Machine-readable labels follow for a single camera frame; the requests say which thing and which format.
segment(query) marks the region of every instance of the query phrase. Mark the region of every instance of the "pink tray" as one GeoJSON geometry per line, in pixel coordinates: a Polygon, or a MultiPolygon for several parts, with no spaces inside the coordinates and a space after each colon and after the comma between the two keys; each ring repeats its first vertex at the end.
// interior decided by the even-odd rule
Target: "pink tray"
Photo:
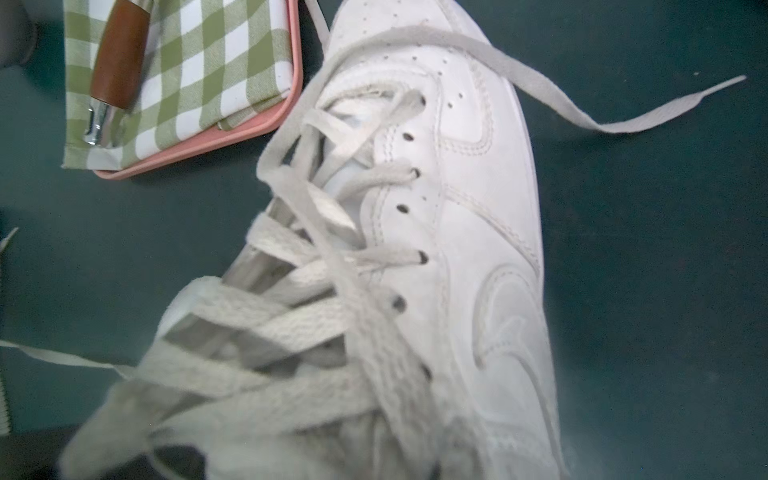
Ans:
{"type": "Polygon", "coordinates": [[[178,145],[163,150],[149,158],[131,165],[120,171],[94,170],[94,173],[107,180],[123,180],[164,165],[182,161],[207,151],[226,147],[239,141],[258,137],[276,130],[288,116],[291,108],[299,99],[304,72],[301,63],[301,35],[299,33],[299,4],[298,0],[288,2],[288,30],[290,33],[291,50],[293,52],[293,83],[288,98],[274,107],[263,111],[256,117],[234,130],[223,131],[215,125],[188,138],[178,145]]]}

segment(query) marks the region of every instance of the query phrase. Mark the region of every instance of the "shoe tongue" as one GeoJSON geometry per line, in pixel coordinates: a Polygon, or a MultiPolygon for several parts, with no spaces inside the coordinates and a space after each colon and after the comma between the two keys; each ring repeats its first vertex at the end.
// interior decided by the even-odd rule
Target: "shoe tongue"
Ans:
{"type": "MultiPolygon", "coordinates": [[[[362,116],[347,116],[341,120],[348,124],[350,127],[359,127],[365,121],[365,118],[362,116]]],[[[335,146],[336,144],[326,139],[325,144],[323,145],[323,157],[328,156],[335,146]]],[[[362,166],[358,161],[350,158],[326,182],[325,186],[323,187],[323,191],[332,197],[335,197],[342,190],[342,188],[344,188],[344,185],[346,185],[348,181],[365,170],[366,167],[362,166]]],[[[360,208],[362,206],[362,199],[364,196],[364,194],[352,195],[351,197],[348,197],[340,202],[341,207],[355,222],[355,226],[357,227],[358,231],[362,231],[360,225],[360,208]]],[[[342,242],[341,244],[337,245],[338,247],[345,247],[347,249],[351,247],[347,242],[344,242],[341,239],[336,239],[334,237],[334,241],[336,242],[337,240],[342,242]]]]}

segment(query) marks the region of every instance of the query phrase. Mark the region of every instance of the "eyelet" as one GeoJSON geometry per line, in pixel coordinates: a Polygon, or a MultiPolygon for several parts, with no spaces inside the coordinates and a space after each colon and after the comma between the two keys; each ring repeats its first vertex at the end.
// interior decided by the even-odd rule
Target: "eyelet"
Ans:
{"type": "Polygon", "coordinates": [[[403,313],[406,311],[406,308],[408,308],[408,303],[406,302],[406,299],[402,297],[402,295],[398,295],[392,301],[392,308],[399,313],[403,313]]]}
{"type": "Polygon", "coordinates": [[[422,371],[424,372],[424,376],[427,377],[427,382],[432,381],[432,370],[427,368],[426,365],[422,364],[422,371]]]}

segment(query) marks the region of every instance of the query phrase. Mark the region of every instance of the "metal ferrule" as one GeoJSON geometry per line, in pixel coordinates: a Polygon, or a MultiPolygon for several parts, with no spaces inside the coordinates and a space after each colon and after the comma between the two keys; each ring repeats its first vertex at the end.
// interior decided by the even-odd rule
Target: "metal ferrule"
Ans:
{"type": "Polygon", "coordinates": [[[91,118],[83,141],[94,147],[113,148],[120,145],[120,125],[125,111],[95,98],[91,98],[88,110],[91,118]]]}

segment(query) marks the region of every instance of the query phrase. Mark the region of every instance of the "metal part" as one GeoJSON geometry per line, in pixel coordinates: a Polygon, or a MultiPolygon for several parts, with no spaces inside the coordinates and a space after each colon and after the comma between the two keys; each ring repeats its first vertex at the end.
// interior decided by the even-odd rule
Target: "metal part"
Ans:
{"type": "Polygon", "coordinates": [[[93,97],[88,110],[91,118],[83,134],[83,141],[95,147],[113,148],[120,145],[121,121],[125,111],[93,97]]]}
{"type": "Polygon", "coordinates": [[[130,3],[141,7],[145,11],[152,13],[152,5],[154,4],[154,0],[128,0],[130,3]]]}

